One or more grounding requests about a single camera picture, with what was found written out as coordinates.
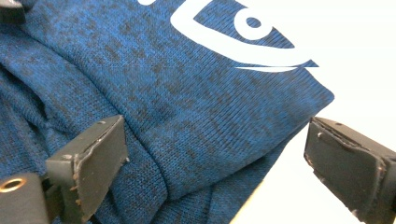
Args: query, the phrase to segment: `white printed graphic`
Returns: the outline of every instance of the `white printed graphic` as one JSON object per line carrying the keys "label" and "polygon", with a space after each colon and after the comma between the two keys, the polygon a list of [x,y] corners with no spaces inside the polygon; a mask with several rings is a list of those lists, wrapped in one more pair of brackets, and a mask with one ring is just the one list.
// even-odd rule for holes
{"label": "white printed graphic", "polygon": [[140,3],[140,5],[149,6],[157,0],[137,0],[137,1]]}
{"label": "white printed graphic", "polygon": [[[156,0],[138,0],[148,6]],[[194,20],[213,0],[186,0],[172,15],[172,25],[187,38],[239,63],[272,67],[292,67],[310,60],[300,49],[278,49],[244,43],[216,30],[207,28]],[[250,27],[247,19],[260,22],[259,27]],[[236,31],[245,39],[258,40],[266,37],[272,25],[254,9],[246,7],[238,11],[234,18]]]}

